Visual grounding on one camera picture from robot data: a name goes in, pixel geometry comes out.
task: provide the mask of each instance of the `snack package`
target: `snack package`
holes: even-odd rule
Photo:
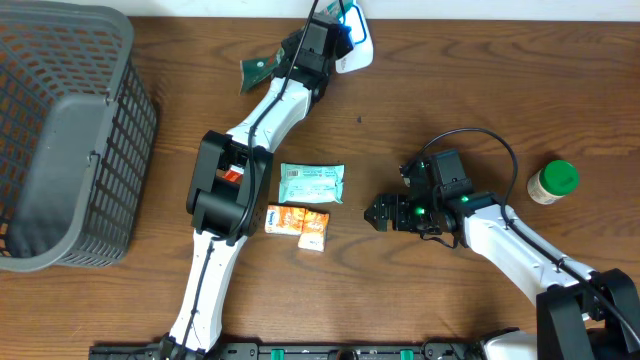
[[[268,234],[300,235],[307,209],[269,205],[264,230]]]
[[[298,247],[324,252],[324,243],[327,239],[327,225],[329,225],[329,214],[307,211],[304,216],[304,226],[300,240],[298,240]]]
[[[280,171],[279,202],[342,204],[344,165],[308,166],[283,163]]]

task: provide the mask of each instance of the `orange and white wrapper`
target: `orange and white wrapper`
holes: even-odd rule
[[[327,225],[329,225],[329,214],[320,214],[308,211],[304,216],[304,227],[302,235],[298,241],[301,249],[324,252],[324,243],[327,239]]]
[[[264,230],[269,234],[300,235],[307,209],[269,205]]]

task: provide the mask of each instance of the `white backdrop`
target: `white backdrop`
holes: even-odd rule
[[[65,0],[133,16],[306,17],[311,0]],[[360,0],[373,19],[638,21],[640,0]]]

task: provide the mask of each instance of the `white and blue package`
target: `white and blue package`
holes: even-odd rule
[[[281,164],[279,202],[342,204],[344,165],[310,166]]]

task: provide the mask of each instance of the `plastic bin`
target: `plastic bin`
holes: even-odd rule
[[[156,133],[132,42],[110,8],[0,3],[0,269],[126,254]]]

